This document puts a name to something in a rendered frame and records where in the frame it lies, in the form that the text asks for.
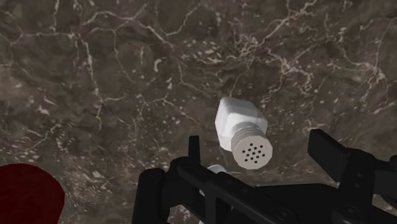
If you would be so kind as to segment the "dark red round object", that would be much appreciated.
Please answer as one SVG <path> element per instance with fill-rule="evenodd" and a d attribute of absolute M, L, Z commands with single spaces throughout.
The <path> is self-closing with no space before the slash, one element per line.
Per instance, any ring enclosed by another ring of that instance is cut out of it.
<path fill-rule="evenodd" d="M 65 192 L 35 165 L 0 166 L 0 224 L 58 224 Z"/>

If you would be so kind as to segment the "white salt shaker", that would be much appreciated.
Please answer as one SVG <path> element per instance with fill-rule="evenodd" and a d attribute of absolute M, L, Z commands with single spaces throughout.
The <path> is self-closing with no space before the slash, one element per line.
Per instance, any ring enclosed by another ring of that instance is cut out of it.
<path fill-rule="evenodd" d="M 268 121 L 252 102 L 223 97 L 214 124 L 219 145 L 240 167 L 257 170 L 269 163 L 273 147 L 266 137 Z"/>

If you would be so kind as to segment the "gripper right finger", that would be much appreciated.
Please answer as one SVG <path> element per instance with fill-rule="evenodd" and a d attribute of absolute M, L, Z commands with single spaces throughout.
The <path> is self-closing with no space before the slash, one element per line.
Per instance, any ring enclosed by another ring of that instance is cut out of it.
<path fill-rule="evenodd" d="M 332 224 L 397 224 L 397 216 L 372 205 L 380 195 L 397 209 L 397 160 L 345 147 L 321 129 L 310 131 L 307 153 L 339 184 Z"/>

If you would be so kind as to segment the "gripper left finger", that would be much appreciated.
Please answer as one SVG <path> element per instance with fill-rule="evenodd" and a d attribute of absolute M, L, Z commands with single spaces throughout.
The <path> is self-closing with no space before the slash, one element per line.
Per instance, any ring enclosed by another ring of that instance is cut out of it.
<path fill-rule="evenodd" d="M 131 224 L 169 224 L 170 209 L 178 205 L 204 224 L 298 224 L 285 204 L 202 166 L 198 136 L 189 137 L 188 155 L 172 160 L 168 171 L 146 169 L 139 175 Z"/>

